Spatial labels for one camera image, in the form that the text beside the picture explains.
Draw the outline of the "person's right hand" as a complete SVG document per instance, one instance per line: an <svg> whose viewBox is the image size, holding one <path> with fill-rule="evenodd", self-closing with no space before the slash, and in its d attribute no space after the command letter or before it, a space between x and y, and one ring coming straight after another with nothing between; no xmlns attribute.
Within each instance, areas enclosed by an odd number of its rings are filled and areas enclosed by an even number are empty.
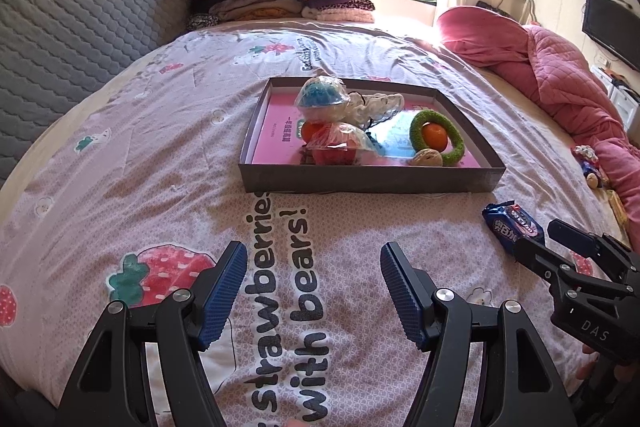
<svg viewBox="0 0 640 427"><path fill-rule="evenodd" d="M588 379L596 369L597 363L600 360L599 353L587 345L582 346L582 353L587 357L587 362L577 369L575 377L578 381L585 381ZM628 366L617 365L614 369L615 378L623 384L630 383L634 379L634 375L638 372L638 363Z"/></svg>

